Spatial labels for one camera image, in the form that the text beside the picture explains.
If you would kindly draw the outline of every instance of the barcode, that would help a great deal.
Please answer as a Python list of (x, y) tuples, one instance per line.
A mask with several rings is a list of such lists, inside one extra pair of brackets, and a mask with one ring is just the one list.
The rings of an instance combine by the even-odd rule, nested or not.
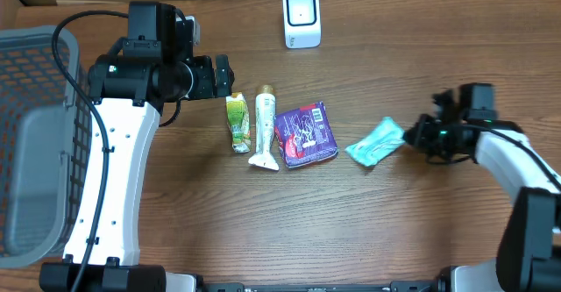
[(314, 115), (314, 120), (316, 122), (323, 121), (322, 112), (319, 110), (319, 108), (312, 109), (312, 114)]

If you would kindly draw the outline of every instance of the purple box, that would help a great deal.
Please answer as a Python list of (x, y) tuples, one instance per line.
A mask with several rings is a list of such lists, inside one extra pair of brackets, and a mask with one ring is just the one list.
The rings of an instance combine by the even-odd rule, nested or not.
[(323, 102), (281, 113), (274, 120), (280, 155), (288, 168), (308, 165), (337, 155)]

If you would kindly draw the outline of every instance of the white tube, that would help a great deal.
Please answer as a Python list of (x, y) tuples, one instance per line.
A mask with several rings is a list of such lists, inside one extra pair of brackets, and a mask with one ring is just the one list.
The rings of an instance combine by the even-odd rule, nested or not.
[(255, 154), (248, 160), (254, 166), (279, 170), (279, 164), (271, 154), (274, 135), (275, 97), (273, 86), (258, 88), (255, 97), (256, 146)]

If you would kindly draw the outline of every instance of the wooden tabletop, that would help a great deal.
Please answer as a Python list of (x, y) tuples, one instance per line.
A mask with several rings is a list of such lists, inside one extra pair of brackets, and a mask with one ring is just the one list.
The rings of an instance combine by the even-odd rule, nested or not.
[[(322, 100), (341, 152), (298, 170), (251, 168), (251, 153), (231, 149), (223, 99), (185, 103), (148, 157), (143, 264), (205, 281), (381, 283), (493, 258), (510, 205), (486, 170), (432, 167), (407, 146), (366, 169), (344, 152), (385, 116), (410, 127), (431, 94), (463, 83), (493, 83), (501, 118), (561, 168), (561, 0), (321, 0), (322, 44), (307, 50), (284, 46), (281, 0), (174, 4), (201, 24), (196, 54), (228, 54), (253, 123), (255, 88), (271, 83), (278, 112)], [(90, 9), (127, 6), (22, 8), (17, 26)], [(127, 24), (67, 28), (89, 68)], [(38, 270), (0, 271), (0, 290), (35, 290)]]

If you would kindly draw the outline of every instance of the gray plastic bin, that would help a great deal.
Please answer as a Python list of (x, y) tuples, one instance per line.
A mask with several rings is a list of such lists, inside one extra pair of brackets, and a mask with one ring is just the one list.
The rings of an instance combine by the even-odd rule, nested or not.
[[(0, 267), (61, 257), (82, 198), (91, 118), (54, 63), (53, 31), (0, 32)], [(63, 30), (59, 48), (87, 90), (75, 37)]]

